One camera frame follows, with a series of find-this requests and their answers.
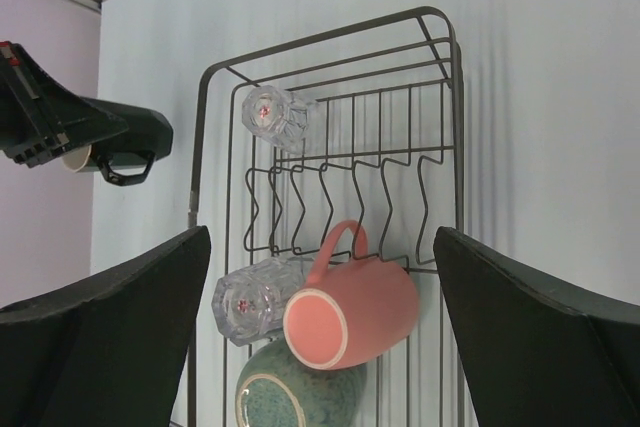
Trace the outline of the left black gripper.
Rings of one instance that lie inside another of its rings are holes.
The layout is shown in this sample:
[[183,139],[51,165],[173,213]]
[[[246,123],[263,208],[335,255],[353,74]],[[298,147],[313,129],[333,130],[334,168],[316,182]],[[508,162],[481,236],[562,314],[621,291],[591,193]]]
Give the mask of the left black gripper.
[[1,42],[1,151],[14,163],[35,167],[99,144],[108,152],[171,153],[173,128],[148,108],[54,93],[45,96],[24,49]]

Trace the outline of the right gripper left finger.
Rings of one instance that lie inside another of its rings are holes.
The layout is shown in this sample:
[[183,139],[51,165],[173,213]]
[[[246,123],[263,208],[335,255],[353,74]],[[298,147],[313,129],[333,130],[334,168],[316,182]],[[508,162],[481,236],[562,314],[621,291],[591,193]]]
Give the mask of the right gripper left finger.
[[197,226],[3,307],[2,425],[169,425],[210,254]]

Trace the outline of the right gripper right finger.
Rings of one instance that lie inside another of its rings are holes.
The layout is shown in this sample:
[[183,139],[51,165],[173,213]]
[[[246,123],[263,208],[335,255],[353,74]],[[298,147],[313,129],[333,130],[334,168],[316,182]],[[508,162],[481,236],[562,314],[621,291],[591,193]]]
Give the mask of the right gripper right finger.
[[454,228],[433,250],[479,425],[638,425],[638,306]]

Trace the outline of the pink ceramic mug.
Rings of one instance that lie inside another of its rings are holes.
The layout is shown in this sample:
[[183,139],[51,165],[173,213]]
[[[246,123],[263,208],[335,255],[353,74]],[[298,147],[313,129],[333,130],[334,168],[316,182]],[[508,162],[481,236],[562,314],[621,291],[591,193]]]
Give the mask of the pink ceramic mug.
[[382,355],[415,327],[419,294],[398,263],[369,257],[364,228],[337,224],[303,287],[287,302],[283,330],[294,356],[316,370],[337,370]]

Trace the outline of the dark wire dish rack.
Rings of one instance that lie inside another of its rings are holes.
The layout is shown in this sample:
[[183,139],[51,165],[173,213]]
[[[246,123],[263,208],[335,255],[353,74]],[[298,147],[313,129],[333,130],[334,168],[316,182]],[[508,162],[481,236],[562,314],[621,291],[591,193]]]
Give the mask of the dark wire dish rack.
[[[412,334],[369,366],[358,426],[462,426],[462,367],[433,241],[464,220],[462,54],[452,22],[420,6],[207,67],[198,85],[191,225],[212,254],[193,352],[188,422],[235,424],[234,391],[253,346],[217,331],[212,300],[229,272],[272,256],[316,256],[352,219],[368,253],[403,267],[421,313]],[[242,121],[250,91],[273,86],[315,101],[304,144],[283,151]]]

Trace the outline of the black ceramic mug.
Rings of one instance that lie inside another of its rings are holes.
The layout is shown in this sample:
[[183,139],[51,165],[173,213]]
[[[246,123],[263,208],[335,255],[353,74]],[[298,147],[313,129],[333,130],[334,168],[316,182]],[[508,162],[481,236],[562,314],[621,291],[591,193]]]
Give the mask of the black ceramic mug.
[[109,184],[127,187],[143,183],[156,161],[151,151],[117,151],[106,144],[93,144],[66,153],[63,166],[72,173],[100,173]]

